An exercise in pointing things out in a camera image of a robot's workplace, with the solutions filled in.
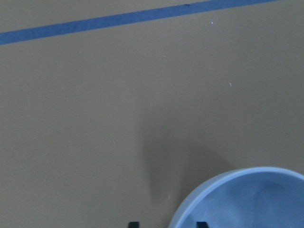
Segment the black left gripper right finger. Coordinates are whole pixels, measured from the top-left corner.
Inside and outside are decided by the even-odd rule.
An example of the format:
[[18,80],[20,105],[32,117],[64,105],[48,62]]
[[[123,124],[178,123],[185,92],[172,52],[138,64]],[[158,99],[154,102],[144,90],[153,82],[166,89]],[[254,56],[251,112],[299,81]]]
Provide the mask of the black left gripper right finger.
[[208,228],[208,224],[205,221],[198,221],[196,223],[196,225],[197,225],[197,228]]

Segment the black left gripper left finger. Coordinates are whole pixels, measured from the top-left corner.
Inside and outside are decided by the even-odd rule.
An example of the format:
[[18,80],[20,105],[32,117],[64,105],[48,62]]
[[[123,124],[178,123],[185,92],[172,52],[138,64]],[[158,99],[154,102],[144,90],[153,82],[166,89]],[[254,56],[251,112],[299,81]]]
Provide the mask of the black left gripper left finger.
[[131,221],[128,223],[128,228],[139,228],[140,222],[139,221]]

